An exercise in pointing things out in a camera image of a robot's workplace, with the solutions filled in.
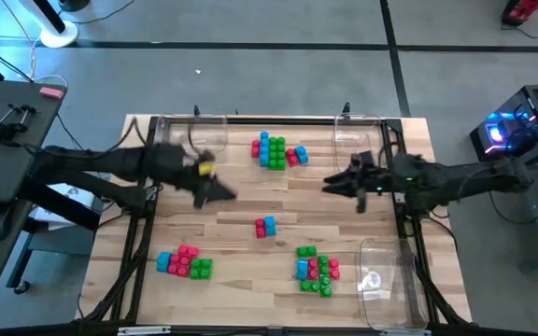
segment wooden table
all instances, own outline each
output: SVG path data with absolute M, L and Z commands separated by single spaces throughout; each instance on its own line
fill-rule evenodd
M 125 125 L 133 116 L 127 116 Z M 141 129 L 150 116 L 137 116 Z M 402 119 L 407 152 L 434 159 L 425 119 Z M 260 130 L 284 136 L 287 147 L 306 146 L 309 164 L 268 171 L 250 155 Z M 368 128 L 371 147 L 379 149 L 378 128 Z M 181 131 L 172 131 L 174 139 Z M 157 204 L 139 324 L 362 327 L 354 256 L 367 238 L 397 238 L 391 197 L 368 195 L 368 211 L 355 213 L 355 200 L 320 192 L 322 178 L 334 173 L 333 126 L 230 125 L 227 147 L 218 154 L 219 178 L 238 191 L 233 203 L 192 208 L 191 195 L 165 188 Z M 125 146 L 138 146 L 136 135 Z M 102 220 L 118 214 L 109 210 Z M 278 217 L 277 236 L 257 239 L 254 219 Z M 118 275 L 128 218 L 97 232 L 82 289 L 88 313 Z M 470 311 L 452 238 L 434 223 L 423 222 L 432 280 L 460 316 Z M 210 281 L 193 281 L 156 271 L 160 252 L 181 244 L 201 247 L 214 260 Z M 320 254 L 339 258 L 342 277 L 333 297 L 302 293 L 294 280 L 295 248 L 316 245 Z M 124 296 L 125 314 L 132 283 Z M 374 318 L 387 319 L 375 310 Z

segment block cluster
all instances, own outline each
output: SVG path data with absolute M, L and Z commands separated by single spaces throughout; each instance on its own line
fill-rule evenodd
M 199 248 L 187 245 L 181 245 L 177 253 L 162 252 L 157 258 L 157 272 L 190 279 L 210 279 L 213 259 L 198 259 L 199 254 Z
M 327 256 L 317 257 L 317 248 L 314 246 L 300 246 L 296 249 L 296 255 L 296 280 L 300 280 L 300 290 L 317 292 L 322 298 L 330 298 L 332 280 L 340 279 L 339 261 Z
M 273 237 L 277 235 L 276 218 L 273 216 L 257 218 L 254 221 L 257 238 Z
M 270 170 L 285 170 L 286 161 L 290 167 L 308 163 L 306 148 L 297 148 L 286 151 L 286 139 L 283 137 L 269 137 L 267 131 L 261 132 L 259 140 L 253 140 L 250 147 L 250 156 L 259 159 L 259 165 Z

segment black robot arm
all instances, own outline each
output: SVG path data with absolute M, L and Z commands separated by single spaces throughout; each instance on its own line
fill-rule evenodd
M 526 166 L 509 159 L 445 166 L 424 161 L 420 156 L 397 154 L 390 170 L 376 167 L 370 151 L 352 155 L 348 168 L 324 179 L 324 192 L 357 197 L 357 212 L 366 209 L 366 192 L 401 192 L 406 212 L 428 213 L 488 191 L 521 192 L 532 183 Z

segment white lamp base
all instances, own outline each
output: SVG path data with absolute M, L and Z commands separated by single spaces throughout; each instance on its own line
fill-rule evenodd
M 41 31 L 41 42 L 49 48 L 61 48 L 69 45 L 78 39 L 78 27 L 70 22 L 64 21 L 65 30 L 61 34 L 51 34 L 46 30 Z

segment floor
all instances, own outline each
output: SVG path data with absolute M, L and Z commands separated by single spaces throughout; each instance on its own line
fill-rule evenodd
M 118 2 L 93 0 L 62 16 L 85 21 Z M 387 5 L 390 21 L 382 11 Z M 351 102 L 358 113 L 426 118 L 437 160 L 464 163 L 475 160 L 468 132 L 521 86 L 538 84 L 538 39 L 501 31 L 504 6 L 504 0 L 136 0 L 108 20 L 81 25 L 76 48 L 38 48 L 37 75 L 68 80 L 62 117 L 86 147 L 116 141 L 127 113 L 190 113 L 199 105 L 208 114 L 333 115 Z M 18 5 L 12 8 L 36 37 L 38 27 Z M 538 12 L 522 28 L 538 35 Z M 394 43 L 402 47 L 388 48 Z M 1 3 L 0 54 L 29 68 L 26 42 Z M 57 124 L 47 143 L 71 146 Z M 516 220 L 538 214 L 535 178 L 526 196 L 496 195 L 506 214 Z M 474 321 L 538 331 L 538 271 L 518 268 L 538 250 L 535 227 L 500 220 L 488 196 L 449 212 Z M 15 296 L 0 284 L 0 327 L 73 318 L 86 265 L 83 257 L 35 255 L 25 275 L 34 288 Z

